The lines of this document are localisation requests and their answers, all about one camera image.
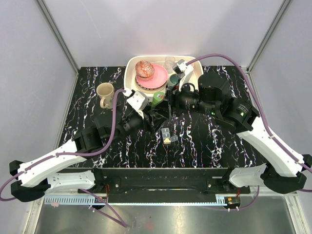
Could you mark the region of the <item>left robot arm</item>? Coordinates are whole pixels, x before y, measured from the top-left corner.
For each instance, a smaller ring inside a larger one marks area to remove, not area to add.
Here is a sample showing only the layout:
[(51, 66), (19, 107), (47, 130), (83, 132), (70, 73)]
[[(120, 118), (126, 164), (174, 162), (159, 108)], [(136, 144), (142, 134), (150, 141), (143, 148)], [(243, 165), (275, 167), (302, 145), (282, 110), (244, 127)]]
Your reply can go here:
[(76, 133), (54, 151), (27, 163), (10, 162), (10, 174), (14, 180), (10, 185), (13, 199), (30, 202), (50, 192), (77, 192), (82, 189), (101, 193), (106, 182), (97, 169), (81, 173), (64, 173), (62, 170), (104, 153), (114, 140), (132, 132), (144, 130), (153, 133), (167, 119), (167, 116), (153, 110), (141, 114), (131, 111), (126, 117), (121, 117), (119, 111), (112, 112), (110, 116), (95, 117), (92, 126)]

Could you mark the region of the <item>green pill bottle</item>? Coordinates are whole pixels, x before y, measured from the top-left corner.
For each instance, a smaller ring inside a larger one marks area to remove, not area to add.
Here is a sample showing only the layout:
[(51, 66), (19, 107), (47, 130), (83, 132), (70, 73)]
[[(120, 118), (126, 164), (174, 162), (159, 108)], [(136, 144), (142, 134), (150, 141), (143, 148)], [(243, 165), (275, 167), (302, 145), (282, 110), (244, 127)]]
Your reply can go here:
[(156, 92), (156, 93), (154, 93), (153, 99), (152, 99), (152, 103), (151, 103), (151, 108), (155, 108), (164, 99), (165, 99), (165, 93), (164, 92)]

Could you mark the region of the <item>clear weekly pill organizer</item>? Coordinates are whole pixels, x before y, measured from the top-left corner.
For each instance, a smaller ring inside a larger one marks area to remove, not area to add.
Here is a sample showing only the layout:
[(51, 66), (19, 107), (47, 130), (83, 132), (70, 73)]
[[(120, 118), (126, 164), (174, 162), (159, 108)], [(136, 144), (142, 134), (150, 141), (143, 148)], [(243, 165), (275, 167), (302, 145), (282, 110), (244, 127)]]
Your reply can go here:
[(161, 128), (161, 133), (162, 133), (163, 140), (164, 140), (164, 138), (169, 137), (171, 139), (171, 143), (178, 141), (178, 136), (177, 135), (171, 136), (169, 128)]

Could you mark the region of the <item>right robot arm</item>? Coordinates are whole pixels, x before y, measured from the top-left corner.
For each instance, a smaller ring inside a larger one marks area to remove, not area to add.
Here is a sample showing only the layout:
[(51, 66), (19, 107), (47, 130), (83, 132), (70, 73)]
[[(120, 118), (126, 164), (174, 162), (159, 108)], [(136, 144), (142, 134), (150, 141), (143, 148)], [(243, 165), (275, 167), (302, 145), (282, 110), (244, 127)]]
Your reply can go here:
[(267, 160), (258, 167), (232, 169), (221, 181), (226, 193), (243, 186), (261, 185), (280, 194), (304, 191), (307, 178), (302, 172), (311, 168), (311, 155), (297, 153), (274, 135), (262, 110), (233, 97), (229, 83), (219, 75), (203, 74), (197, 85), (181, 79), (167, 87), (164, 101), (157, 108), (168, 113), (188, 110), (212, 115), (218, 125), (247, 141)]

